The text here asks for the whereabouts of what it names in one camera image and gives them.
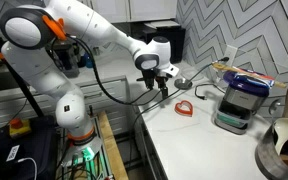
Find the green led light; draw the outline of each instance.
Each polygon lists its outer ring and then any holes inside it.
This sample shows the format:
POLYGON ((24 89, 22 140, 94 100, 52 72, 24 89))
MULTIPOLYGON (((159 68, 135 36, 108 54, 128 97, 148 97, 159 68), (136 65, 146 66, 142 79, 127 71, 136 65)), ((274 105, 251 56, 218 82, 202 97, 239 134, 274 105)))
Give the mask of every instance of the green led light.
POLYGON ((84 159, 86 161, 91 161, 94 158, 95 153, 92 151, 90 147, 87 147, 83 150, 84 159))

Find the kitchen counter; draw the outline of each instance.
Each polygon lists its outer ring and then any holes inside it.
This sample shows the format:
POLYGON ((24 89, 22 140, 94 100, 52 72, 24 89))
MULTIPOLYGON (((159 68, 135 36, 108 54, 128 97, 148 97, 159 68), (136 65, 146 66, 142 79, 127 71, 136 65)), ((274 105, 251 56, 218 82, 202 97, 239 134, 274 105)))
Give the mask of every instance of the kitchen counter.
MULTIPOLYGON (((127 51, 102 56, 97 62, 103 81, 126 77, 131 97, 137 97, 146 91, 144 82, 136 82, 142 75, 135 68, 127 51)), ((184 62, 176 66, 180 69, 189 67, 184 62)), ((95 82, 91 69, 82 68, 80 72, 78 78, 71 79, 73 83, 95 82)), ((167 82, 169 94, 176 91, 173 85, 175 79, 167 82)), ((194 82, 194 85, 205 81, 207 80, 194 82)), ((155 92, 149 93, 148 96, 153 96, 155 92)), ((20 95, 21 91, 3 91, 0 92, 0 97, 10 93, 20 95)), ((256 116, 246 134, 232 134, 213 123, 214 112, 223 93, 212 86, 203 86, 198 88, 198 94, 204 94, 207 100, 196 98, 192 88, 180 91, 142 115, 168 179, 266 179, 256 165, 254 153, 269 123, 256 116), (192 117, 181 116, 174 111, 175 104, 182 100, 188 100, 194 106, 192 117)), ((140 110, 143 111, 160 99, 159 96, 149 105, 141 106, 140 110)))

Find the wooden board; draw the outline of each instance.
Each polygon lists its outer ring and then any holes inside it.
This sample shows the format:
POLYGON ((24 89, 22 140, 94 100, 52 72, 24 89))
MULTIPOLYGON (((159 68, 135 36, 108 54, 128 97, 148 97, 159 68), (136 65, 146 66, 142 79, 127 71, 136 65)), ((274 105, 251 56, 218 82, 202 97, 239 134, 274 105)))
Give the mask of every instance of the wooden board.
POLYGON ((113 131, 105 112, 98 114, 98 120, 104 141, 104 147, 110 162, 112 173, 117 180, 128 180, 123 160, 118 150, 113 131))

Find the cabinet door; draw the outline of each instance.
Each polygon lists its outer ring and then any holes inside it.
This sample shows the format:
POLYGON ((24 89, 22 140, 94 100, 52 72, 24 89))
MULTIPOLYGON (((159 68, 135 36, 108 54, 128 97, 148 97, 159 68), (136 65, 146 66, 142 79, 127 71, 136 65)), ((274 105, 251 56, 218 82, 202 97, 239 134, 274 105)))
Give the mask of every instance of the cabinet door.
POLYGON ((93 10, 111 23, 129 21, 128 0, 92 0, 93 10))
POLYGON ((176 17, 177 0, 129 0, 131 21, 150 21, 176 17))

